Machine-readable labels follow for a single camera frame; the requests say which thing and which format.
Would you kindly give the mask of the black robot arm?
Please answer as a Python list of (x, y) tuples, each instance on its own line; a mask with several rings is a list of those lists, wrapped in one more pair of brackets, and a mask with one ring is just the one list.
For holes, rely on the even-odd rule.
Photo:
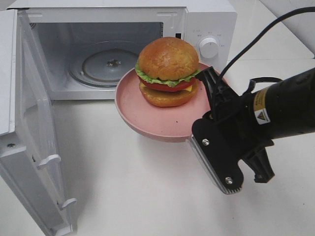
[(315, 130), (315, 71), (286, 80), (251, 79), (238, 95), (212, 67), (197, 75), (206, 90), (210, 111), (192, 125), (192, 142), (214, 182), (228, 190), (240, 188), (239, 161), (267, 183), (274, 172), (266, 148), (277, 138)]

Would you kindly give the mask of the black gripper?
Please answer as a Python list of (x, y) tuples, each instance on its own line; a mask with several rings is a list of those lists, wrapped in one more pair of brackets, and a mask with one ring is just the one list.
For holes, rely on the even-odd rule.
[(212, 66), (196, 74), (196, 79), (203, 83), (207, 97), (212, 99), (206, 118), (211, 122), (217, 159), (243, 160), (253, 170), (254, 182), (268, 183), (275, 174), (265, 147), (273, 142), (254, 128), (257, 122), (252, 110), (253, 94), (237, 95)]

